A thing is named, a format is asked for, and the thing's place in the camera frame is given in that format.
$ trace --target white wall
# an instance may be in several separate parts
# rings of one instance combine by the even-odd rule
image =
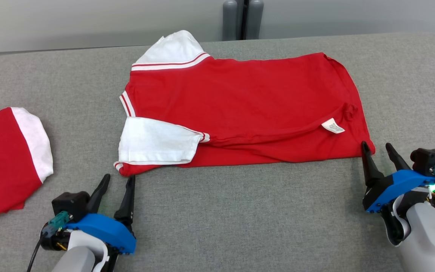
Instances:
[[[219,41],[224,0],[0,0],[0,52]],[[435,0],[264,0],[260,38],[435,32]]]
[[[221,0],[0,0],[0,52],[150,45],[187,29],[222,36]]]
[[[259,38],[435,32],[435,0],[264,0]]]

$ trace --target label sticker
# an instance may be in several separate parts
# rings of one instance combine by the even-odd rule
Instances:
[[[326,130],[329,130],[333,133],[339,134],[345,131],[345,129],[339,127],[337,123],[335,122],[335,119],[330,119],[323,124],[321,124],[322,127],[324,127]]]

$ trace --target gray table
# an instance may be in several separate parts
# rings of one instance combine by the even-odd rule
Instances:
[[[376,163],[394,171],[391,142],[406,160],[435,148],[435,35],[378,34],[203,43],[217,58],[277,59],[323,51],[354,79]],[[112,174],[100,212],[112,216],[125,178],[113,169],[125,112],[119,95],[131,64],[148,46],[0,57],[0,109],[24,107],[43,122],[55,174],[24,210],[0,215],[0,272],[26,270],[50,201],[64,191],[92,191]],[[361,207],[359,158],[302,164],[180,169],[138,176],[134,256],[129,271],[401,271],[378,215]],[[61,253],[40,250],[34,271]]]

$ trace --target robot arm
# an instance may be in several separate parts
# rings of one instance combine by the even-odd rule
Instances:
[[[435,271],[435,150],[414,151],[412,170],[391,144],[386,149],[397,169],[387,177],[377,170],[370,149],[362,143],[364,209],[380,213],[406,272]]]
[[[90,196],[87,192],[63,193],[52,201],[55,218],[43,226],[40,238],[45,250],[64,250],[53,272],[112,272],[119,255],[135,252],[137,240],[132,231],[135,176],[126,183],[122,204],[114,218],[97,214],[107,191],[106,174]],[[28,267],[36,255],[36,250]]]

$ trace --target white cuff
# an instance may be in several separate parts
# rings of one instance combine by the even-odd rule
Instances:
[[[50,140],[38,117],[22,107],[12,107],[11,110],[28,144],[36,173],[43,183],[49,175],[53,174]]]
[[[209,135],[143,117],[127,117],[119,144],[119,162],[175,165],[191,162],[198,143]]]

